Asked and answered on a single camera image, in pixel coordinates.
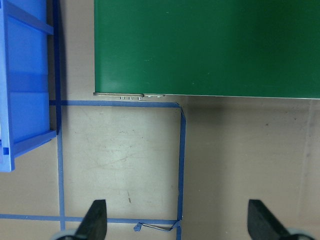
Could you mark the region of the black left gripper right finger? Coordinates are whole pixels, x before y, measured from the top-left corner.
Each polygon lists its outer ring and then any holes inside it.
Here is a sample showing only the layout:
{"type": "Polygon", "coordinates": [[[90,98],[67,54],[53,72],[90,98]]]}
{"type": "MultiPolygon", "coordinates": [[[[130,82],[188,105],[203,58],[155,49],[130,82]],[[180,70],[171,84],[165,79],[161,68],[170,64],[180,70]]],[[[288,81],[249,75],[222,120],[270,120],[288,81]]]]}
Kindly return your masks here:
{"type": "Polygon", "coordinates": [[[248,201],[247,230],[252,240],[298,240],[258,199],[248,201]]]}

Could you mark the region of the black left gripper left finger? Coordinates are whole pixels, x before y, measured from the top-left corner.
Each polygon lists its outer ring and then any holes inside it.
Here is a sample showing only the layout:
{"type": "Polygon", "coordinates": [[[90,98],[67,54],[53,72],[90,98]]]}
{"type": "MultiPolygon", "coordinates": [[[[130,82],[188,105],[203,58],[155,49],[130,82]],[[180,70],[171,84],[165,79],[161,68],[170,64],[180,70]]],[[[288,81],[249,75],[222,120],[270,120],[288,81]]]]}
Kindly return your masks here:
{"type": "Polygon", "coordinates": [[[107,206],[105,199],[94,200],[73,235],[74,240],[104,240],[107,235],[107,206]]]}

